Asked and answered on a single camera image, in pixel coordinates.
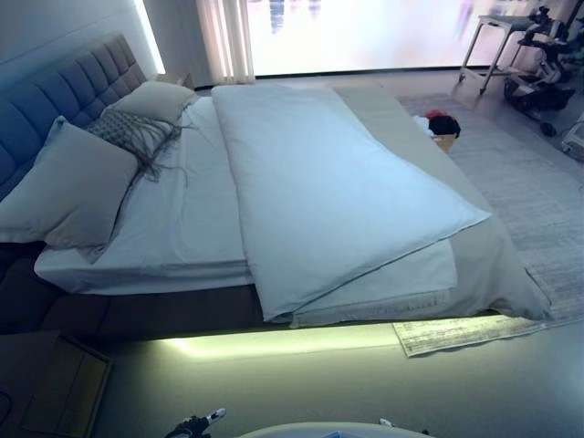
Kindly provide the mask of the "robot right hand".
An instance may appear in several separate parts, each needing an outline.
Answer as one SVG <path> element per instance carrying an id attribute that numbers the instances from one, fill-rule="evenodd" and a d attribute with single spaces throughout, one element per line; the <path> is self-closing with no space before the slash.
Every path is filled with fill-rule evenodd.
<path id="1" fill-rule="evenodd" d="M 383 427 L 390 428 L 393 432 L 404 435 L 404 436 L 411 436 L 411 437 L 430 436 L 430 432 L 427 429 L 424 429 L 421 431 L 413 431 L 413 430 L 409 430 L 409 429 L 404 429 L 404 428 L 398 427 L 394 422 L 391 422 L 390 420 L 385 419 L 385 418 L 379 419 L 379 425 L 383 426 Z"/>

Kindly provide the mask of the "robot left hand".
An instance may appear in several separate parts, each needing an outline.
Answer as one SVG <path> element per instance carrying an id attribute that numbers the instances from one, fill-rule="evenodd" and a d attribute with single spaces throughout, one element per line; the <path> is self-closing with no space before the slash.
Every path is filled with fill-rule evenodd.
<path id="1" fill-rule="evenodd" d="M 186 417 L 179 422 L 172 430 L 170 430 L 165 438 L 178 437 L 209 437 L 205 431 L 215 422 L 223 419 L 226 415 L 226 408 L 219 408 L 203 417 L 196 415 Z"/>

